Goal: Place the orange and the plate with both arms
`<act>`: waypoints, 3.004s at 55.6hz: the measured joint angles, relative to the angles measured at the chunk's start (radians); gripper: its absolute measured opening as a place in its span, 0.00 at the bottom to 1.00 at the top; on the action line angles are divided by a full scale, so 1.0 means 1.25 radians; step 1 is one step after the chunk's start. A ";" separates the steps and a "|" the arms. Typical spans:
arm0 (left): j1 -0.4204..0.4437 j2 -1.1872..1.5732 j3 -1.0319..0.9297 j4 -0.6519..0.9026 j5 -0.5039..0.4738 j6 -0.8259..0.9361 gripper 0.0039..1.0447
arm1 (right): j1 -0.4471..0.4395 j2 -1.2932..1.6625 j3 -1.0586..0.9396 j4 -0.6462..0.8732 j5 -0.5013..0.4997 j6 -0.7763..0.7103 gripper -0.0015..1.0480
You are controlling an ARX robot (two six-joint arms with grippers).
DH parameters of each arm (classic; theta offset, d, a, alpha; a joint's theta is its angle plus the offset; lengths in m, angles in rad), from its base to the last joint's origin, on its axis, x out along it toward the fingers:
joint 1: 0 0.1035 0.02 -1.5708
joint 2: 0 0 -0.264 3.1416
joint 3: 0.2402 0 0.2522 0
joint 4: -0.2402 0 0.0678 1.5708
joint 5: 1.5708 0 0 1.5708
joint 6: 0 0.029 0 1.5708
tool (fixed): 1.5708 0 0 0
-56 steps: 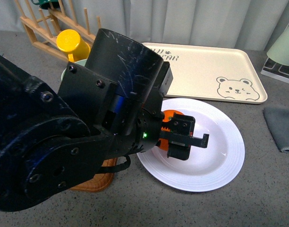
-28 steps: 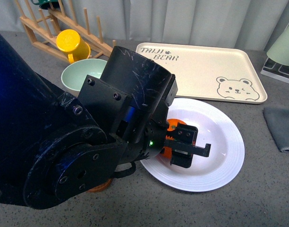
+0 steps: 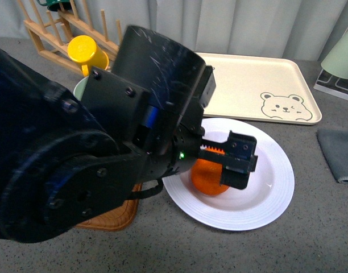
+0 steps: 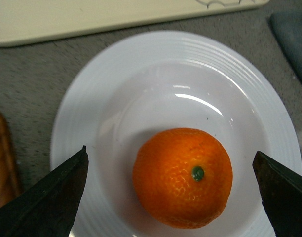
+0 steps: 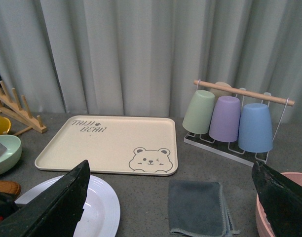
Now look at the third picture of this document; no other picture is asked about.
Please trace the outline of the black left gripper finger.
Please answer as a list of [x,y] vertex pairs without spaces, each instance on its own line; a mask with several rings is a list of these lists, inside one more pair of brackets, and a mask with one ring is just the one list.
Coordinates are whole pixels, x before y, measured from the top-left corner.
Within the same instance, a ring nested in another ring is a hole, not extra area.
[[205,148],[198,157],[222,166],[221,184],[235,189],[247,187],[250,173],[255,171],[258,160],[255,137],[230,131],[227,140],[222,143],[203,139],[201,145]]

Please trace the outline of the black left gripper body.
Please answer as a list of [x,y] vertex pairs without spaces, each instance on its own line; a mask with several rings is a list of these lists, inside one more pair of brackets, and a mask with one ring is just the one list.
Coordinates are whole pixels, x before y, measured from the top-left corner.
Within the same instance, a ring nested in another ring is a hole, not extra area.
[[200,119],[189,125],[179,124],[164,154],[166,171],[163,177],[183,173],[192,168],[197,160],[205,132],[201,121]]

